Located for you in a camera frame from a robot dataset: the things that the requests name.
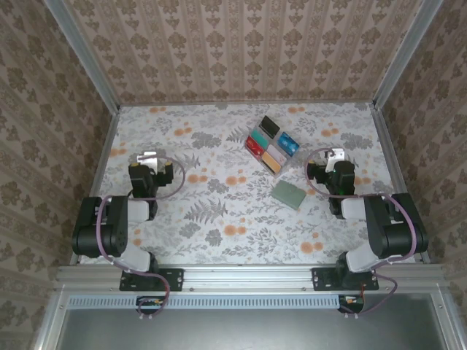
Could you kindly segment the grey metal panel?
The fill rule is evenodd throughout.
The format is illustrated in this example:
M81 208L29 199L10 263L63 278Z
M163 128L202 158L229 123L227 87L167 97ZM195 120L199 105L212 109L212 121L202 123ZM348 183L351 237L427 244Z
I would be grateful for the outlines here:
M54 297L33 350L467 350L449 295L396 295L371 313L331 309L73 309Z

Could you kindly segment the aluminium frame post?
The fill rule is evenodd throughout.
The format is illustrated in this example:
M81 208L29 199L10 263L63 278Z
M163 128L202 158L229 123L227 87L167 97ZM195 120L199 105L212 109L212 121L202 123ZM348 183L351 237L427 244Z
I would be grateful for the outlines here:
M100 67L96 55L87 43L84 32L79 29L73 15L68 10L63 0L45 0L47 8L55 18L66 37L67 42L73 49L87 75L95 85L102 101L112 114L117 114L120 102L116 93L113 92L104 70Z
M411 25L390 63L373 98L375 109L381 109L389 99L415 50L436 16L444 0L422 0Z

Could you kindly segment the clear acrylic card organizer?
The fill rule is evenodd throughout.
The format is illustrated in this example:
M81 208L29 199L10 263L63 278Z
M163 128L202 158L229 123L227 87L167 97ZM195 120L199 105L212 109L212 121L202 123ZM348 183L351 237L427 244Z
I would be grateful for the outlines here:
M298 137L287 131L276 120L264 115L244 141L245 149L274 178L280 177L291 166L301 150Z

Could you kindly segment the teal card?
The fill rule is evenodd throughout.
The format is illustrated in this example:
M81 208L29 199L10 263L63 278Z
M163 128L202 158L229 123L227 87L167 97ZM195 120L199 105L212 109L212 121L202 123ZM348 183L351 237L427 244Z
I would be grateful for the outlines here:
M253 130L250 136L262 149L268 148L268 139L265 136L263 136L259 131Z

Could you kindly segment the green card holder wallet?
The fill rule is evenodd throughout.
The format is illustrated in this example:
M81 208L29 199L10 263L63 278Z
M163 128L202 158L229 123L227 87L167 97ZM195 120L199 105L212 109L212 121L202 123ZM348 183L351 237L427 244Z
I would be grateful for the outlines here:
M294 184L279 180L271 191L271 196L286 206L289 206L294 210L298 210L306 197L306 192L296 187Z

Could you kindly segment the white card with pink print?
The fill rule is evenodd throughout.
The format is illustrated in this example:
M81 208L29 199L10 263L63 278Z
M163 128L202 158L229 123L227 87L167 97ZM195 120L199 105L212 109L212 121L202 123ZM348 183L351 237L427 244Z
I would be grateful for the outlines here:
M278 164L284 166L287 162L287 157L283 155L276 147L273 145L269 145L267 152L272 156Z

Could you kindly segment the floral table cover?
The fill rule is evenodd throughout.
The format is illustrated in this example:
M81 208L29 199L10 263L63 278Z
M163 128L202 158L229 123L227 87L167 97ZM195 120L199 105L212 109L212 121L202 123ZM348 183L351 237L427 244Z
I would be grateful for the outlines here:
M277 183L245 149L268 115L301 150L282 180L306 192L298 210L272 198ZM333 263L367 238L366 223L330 213L324 187L306 183L304 162L341 147L355 164L357 193L391 193L370 103L124 106L99 190L125 195L128 166L144 151L177 160L159 190L155 219L131 223L131 243L171 264Z

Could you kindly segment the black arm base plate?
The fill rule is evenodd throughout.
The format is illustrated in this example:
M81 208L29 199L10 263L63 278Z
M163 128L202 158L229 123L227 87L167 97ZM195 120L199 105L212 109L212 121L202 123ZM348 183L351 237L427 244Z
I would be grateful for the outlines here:
M158 273L167 280L171 291L180 292L184 272L181 268L161 268ZM165 287L160 278L122 272L119 290L124 292L164 292Z
M313 268L312 282L315 291L375 291L379 289L377 277L371 272L339 272L337 268Z

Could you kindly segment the red card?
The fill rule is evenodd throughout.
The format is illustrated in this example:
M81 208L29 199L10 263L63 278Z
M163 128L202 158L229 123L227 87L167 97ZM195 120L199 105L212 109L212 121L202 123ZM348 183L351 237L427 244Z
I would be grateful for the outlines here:
M260 158L264 153L264 149L262 148L262 146L259 145L259 143L256 140L254 140L254 138L252 138L251 136L247 137L245 147L256 158Z

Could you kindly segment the aluminium frame rail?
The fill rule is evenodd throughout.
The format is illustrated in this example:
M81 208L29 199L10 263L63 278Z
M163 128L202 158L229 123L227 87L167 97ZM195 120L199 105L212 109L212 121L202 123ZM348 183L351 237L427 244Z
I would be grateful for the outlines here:
M314 269L326 265L166 265L184 270L181 294L314 294ZM448 289L440 265L395 263L378 273L398 283L398 293L427 293ZM57 284L66 291L119 292L121 272L104 264L58 269Z

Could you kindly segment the aluminium side rail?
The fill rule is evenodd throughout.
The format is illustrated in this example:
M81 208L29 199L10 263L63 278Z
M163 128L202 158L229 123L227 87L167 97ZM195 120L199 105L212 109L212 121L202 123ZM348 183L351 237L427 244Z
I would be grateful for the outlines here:
M407 193L407 186L403 178L401 168L394 150L389 130L381 109L371 105L371 114L374 120L374 125L377 130L379 143L385 156L385 162L390 174L393 189L396 193Z
M93 179L93 184L90 188L90 192L88 195L90 197L97 196L99 194L99 190L101 188L101 183L104 178L104 172L107 167L107 162L109 159L109 155L112 148L112 143L117 133L118 123L120 121L120 111L117 110L111 118L109 129L107 131L107 135L104 141L104 145L101 151L101 155L99 158L98 166L96 168L96 173Z

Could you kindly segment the blue VIP card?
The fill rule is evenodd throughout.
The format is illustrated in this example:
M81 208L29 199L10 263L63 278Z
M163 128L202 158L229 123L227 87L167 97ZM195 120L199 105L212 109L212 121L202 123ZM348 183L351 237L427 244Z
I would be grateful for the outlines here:
M299 149L299 144L286 132L282 132L278 138L277 144L283 149L290 157L294 156Z

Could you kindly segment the orange card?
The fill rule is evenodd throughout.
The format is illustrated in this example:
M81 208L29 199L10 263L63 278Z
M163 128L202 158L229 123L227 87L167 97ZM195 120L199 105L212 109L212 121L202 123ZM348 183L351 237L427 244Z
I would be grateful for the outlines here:
M281 171L282 166L268 152L263 153L261 160L273 174Z

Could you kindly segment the black card stack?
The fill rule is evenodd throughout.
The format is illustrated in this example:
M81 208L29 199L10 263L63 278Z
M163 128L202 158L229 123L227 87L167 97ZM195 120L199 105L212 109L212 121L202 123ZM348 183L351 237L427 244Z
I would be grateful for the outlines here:
M270 138L273 139L279 132L280 127L268 116L264 116L259 124L260 129Z

